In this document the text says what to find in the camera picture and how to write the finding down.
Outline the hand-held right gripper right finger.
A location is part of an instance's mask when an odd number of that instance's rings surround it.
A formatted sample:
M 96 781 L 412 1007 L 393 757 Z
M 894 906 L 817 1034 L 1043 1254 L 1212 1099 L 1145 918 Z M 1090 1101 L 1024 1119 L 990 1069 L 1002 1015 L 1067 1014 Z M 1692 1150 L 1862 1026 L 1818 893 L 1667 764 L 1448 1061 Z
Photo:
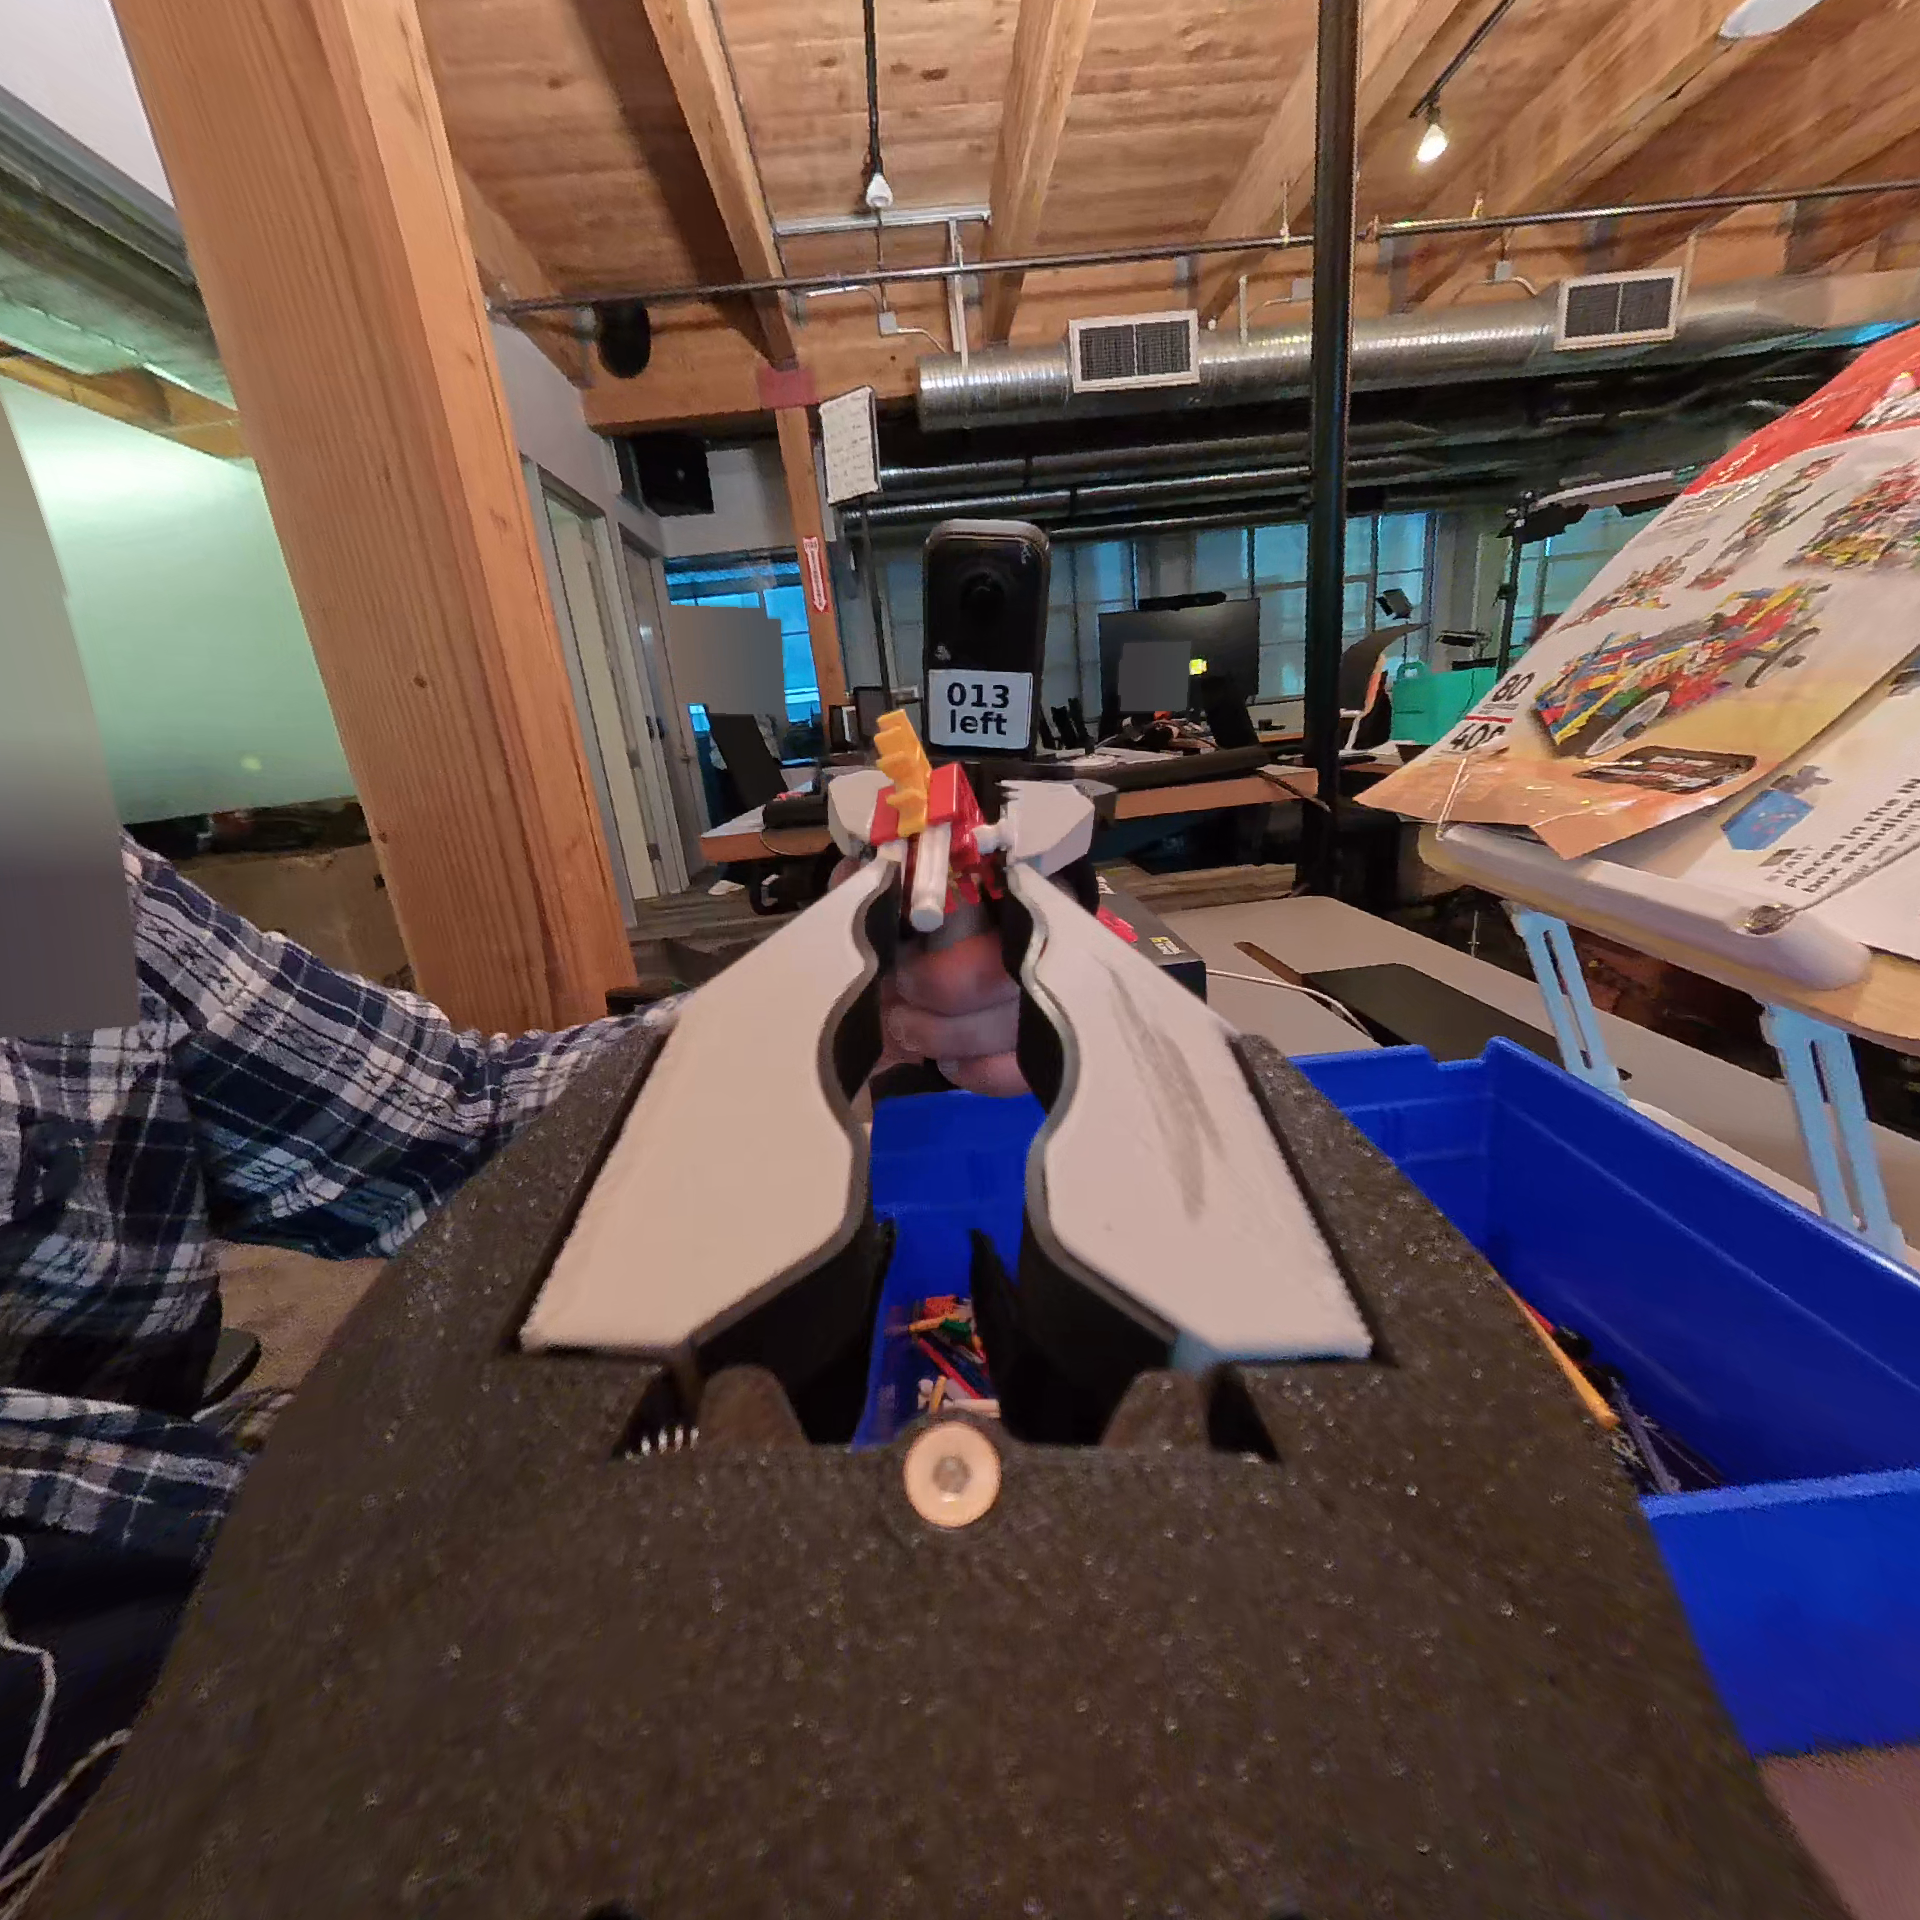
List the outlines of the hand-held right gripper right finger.
M 1025 1155 L 1021 1309 L 1064 1373 L 1365 1361 L 1348 1289 L 1233 1032 L 1017 865 Z

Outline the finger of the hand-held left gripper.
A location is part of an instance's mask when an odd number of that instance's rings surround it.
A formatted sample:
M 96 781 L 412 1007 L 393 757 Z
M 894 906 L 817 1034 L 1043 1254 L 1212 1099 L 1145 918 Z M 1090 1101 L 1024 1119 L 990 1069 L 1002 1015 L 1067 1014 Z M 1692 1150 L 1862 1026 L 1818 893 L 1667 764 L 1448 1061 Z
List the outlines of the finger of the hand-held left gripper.
M 1105 781 L 998 781 L 998 865 L 1006 875 L 1060 879 L 1090 854 L 1108 818 Z
M 828 807 L 828 839 L 836 852 L 831 879 L 852 879 L 859 868 L 890 862 L 894 875 L 904 873 L 902 842 L 874 838 L 874 812 L 894 784 L 877 768 L 844 768 L 823 785 Z

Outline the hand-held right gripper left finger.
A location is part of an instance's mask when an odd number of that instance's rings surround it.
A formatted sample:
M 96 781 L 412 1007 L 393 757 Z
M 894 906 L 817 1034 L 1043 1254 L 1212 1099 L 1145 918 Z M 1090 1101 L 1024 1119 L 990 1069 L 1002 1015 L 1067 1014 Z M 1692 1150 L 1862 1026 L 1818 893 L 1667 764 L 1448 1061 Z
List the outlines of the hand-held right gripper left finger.
M 852 1105 L 897 927 L 898 868 L 874 862 L 682 1003 L 526 1352 L 842 1361 L 870 1342 L 882 1254 Z

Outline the red yellow toy construction piece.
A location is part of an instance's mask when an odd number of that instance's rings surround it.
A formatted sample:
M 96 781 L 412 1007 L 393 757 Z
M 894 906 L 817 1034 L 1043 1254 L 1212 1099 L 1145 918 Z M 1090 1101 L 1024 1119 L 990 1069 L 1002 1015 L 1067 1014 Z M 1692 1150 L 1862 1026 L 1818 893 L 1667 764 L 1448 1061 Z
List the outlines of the red yellow toy construction piece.
M 877 718 L 874 757 L 882 789 L 870 845 L 902 869 L 904 927 L 931 938 L 995 889 L 989 825 L 963 768 L 933 768 L 904 710 Z

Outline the person's left forearm plaid sleeve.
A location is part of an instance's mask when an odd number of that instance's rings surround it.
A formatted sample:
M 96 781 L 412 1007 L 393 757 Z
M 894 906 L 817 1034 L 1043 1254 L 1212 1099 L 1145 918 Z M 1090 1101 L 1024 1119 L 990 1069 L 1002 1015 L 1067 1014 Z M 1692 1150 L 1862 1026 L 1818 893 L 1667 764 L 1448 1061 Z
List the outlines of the person's left forearm plaid sleeve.
M 455 1030 L 121 838 L 137 1011 L 3 1046 L 3 1581 L 34 1535 L 204 1559 L 242 1454 L 196 1420 L 216 1246 L 396 1254 L 567 1082 L 663 1015 Z

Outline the person's left hand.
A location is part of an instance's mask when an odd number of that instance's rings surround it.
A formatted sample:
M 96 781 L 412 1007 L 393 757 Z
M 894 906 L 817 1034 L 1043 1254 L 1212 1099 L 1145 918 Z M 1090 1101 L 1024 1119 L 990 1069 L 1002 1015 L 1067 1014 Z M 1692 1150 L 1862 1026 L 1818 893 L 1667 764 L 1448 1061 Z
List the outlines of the person's left hand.
M 959 1091 L 1006 1099 L 1028 1091 L 1017 1061 L 1021 983 L 998 933 L 916 934 L 879 992 L 879 1069 L 928 1066 Z

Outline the black computer monitor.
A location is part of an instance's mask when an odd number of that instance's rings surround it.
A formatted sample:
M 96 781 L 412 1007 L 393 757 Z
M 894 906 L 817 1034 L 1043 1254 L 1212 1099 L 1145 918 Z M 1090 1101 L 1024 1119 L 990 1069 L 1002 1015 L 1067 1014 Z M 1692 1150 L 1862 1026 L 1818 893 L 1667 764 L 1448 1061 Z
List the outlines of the black computer monitor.
M 1156 714 L 1206 718 L 1261 699 L 1261 604 L 1183 596 L 1098 614 L 1098 729 Z

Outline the black flat tablet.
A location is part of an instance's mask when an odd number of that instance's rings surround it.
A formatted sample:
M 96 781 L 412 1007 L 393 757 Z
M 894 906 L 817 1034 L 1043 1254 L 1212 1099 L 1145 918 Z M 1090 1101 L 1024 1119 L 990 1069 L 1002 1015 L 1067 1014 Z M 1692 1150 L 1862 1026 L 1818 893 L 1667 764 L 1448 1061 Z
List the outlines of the black flat tablet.
M 1548 1030 L 1403 965 L 1334 966 L 1298 977 L 1280 977 L 1267 966 L 1212 969 L 1212 977 L 1310 996 L 1364 1030 L 1376 1046 L 1414 1046 L 1445 1064 L 1475 1061 L 1496 1039 L 1560 1064 L 1559 1043 Z

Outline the white air vent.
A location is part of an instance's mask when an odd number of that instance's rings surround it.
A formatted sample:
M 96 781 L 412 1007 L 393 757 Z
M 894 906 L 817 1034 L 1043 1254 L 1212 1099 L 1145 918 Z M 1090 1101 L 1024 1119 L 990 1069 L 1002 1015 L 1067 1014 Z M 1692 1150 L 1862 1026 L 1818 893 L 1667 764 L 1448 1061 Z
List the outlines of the white air vent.
M 1067 324 L 1070 392 L 1118 398 L 1199 387 L 1199 313 L 1072 318 Z
M 1559 284 L 1549 348 L 1600 353 L 1676 340 L 1685 311 L 1685 271 L 1575 275 Z

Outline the pile of colourful toy pieces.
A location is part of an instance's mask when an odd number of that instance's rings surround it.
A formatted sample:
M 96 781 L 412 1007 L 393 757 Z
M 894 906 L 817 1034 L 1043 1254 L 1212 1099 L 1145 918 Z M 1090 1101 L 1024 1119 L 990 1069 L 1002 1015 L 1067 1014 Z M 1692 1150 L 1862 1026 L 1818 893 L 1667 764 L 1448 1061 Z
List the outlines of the pile of colourful toy pieces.
M 1630 1382 L 1596 1357 L 1583 1332 L 1548 1319 L 1513 1289 L 1506 1289 L 1506 1300 L 1568 1382 L 1588 1420 L 1607 1438 L 1614 1463 L 1640 1494 L 1710 1494 L 1725 1485 L 1707 1456 L 1633 1398 Z M 886 1307 L 870 1375 L 856 1447 L 887 1446 L 916 1420 L 939 1412 L 998 1419 L 985 1342 L 967 1294 L 928 1294 L 904 1307 Z

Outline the black metal pole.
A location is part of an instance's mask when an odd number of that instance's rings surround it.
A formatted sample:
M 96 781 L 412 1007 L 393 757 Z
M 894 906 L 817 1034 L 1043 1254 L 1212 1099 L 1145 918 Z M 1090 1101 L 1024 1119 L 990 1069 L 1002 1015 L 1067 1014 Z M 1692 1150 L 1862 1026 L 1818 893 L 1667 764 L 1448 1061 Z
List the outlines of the black metal pole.
M 1353 365 L 1360 2 L 1320 2 L 1310 275 L 1307 683 L 1298 892 L 1336 892 L 1336 671 L 1345 618 L 1345 495 Z

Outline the tilted board stand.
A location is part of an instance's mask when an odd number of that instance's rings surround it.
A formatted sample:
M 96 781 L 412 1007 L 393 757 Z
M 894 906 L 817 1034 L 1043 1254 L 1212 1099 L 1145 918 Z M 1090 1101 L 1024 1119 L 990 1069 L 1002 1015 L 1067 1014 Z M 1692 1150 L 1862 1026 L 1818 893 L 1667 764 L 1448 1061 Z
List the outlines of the tilted board stand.
M 1856 1039 L 1916 1054 L 1916 962 L 1865 947 L 1814 908 L 1757 908 L 1696 881 L 1607 858 L 1560 858 L 1514 831 L 1425 826 L 1419 854 L 1442 875 L 1505 903 L 1545 1000 L 1563 1066 L 1625 1101 L 1572 929 L 1662 958 L 1744 993 L 1784 1074 L 1818 1212 L 1880 1254 L 1916 1267 L 1889 1212 Z

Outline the blue plastic bin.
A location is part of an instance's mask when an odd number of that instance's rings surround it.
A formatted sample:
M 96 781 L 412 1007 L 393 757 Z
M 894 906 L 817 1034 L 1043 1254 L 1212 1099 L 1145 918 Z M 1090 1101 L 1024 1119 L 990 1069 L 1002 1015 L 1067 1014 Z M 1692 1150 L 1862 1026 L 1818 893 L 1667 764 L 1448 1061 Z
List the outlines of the blue plastic bin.
M 939 1412 L 852 1469 L 874 1552 L 828 1583 L 894 1712 L 985 1756 L 1386 1789 L 1668 1791 L 1916 1741 L 1916 1280 L 1662 1127 L 1496 1043 L 1286 1059 L 1233 1038 L 1372 1330 L 1365 1361 L 1112 1373 L 1048 1419 Z M 886 1307 L 1017 1290 L 1043 1101 L 874 1111 Z M 1725 1478 L 1644 1497 L 1506 1289 L 1583 1332 Z

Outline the colourful toy package bag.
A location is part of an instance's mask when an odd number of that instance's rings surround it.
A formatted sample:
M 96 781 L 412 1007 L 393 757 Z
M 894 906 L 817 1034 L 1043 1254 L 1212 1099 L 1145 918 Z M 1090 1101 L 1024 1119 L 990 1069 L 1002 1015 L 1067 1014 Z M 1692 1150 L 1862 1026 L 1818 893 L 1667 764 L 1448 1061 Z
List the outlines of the colourful toy package bag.
M 1359 804 L 1576 858 L 1773 776 L 1916 650 L 1916 328 L 1656 514 Z

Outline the white instruction sheet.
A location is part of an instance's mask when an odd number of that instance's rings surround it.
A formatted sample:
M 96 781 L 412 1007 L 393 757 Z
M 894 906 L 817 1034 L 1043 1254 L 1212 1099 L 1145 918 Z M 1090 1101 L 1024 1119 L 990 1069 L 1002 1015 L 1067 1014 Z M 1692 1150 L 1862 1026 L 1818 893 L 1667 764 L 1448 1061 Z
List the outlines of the white instruction sheet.
M 1811 918 L 1916 958 L 1916 672 L 1773 776 L 1723 826 L 1723 884 L 1753 908 Z

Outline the silver ventilation duct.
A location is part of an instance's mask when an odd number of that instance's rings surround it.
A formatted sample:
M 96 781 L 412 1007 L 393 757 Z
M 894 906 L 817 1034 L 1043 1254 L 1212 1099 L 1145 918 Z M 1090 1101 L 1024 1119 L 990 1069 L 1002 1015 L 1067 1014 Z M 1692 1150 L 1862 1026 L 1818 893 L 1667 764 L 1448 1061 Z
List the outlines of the silver ventilation duct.
M 1834 348 L 1877 340 L 1916 321 L 1916 271 L 1776 275 L 1692 286 L 1676 271 L 1640 272 L 1668 309 L 1662 332 L 1565 336 L 1563 311 L 1596 318 L 1613 275 L 1548 294 L 1486 306 L 1419 309 L 1353 324 L 1349 387 L 1442 390 L 1613 367 L 1710 361 L 1761 348 Z M 931 353 L 919 361 L 916 419 L 924 432 L 1102 421 L 1148 413 L 1217 413 L 1298 399 L 1310 392 L 1310 324 L 1249 332 L 1199 329 L 1193 370 L 1171 383 L 1072 380 L 1070 340 L 1025 348 Z

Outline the wooden post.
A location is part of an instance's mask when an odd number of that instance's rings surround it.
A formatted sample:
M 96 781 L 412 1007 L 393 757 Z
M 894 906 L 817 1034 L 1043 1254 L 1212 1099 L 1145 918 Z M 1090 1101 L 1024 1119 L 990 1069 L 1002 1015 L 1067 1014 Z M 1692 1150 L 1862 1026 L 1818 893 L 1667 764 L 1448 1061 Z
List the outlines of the wooden post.
M 411 2 L 115 2 L 418 992 L 635 977 Z

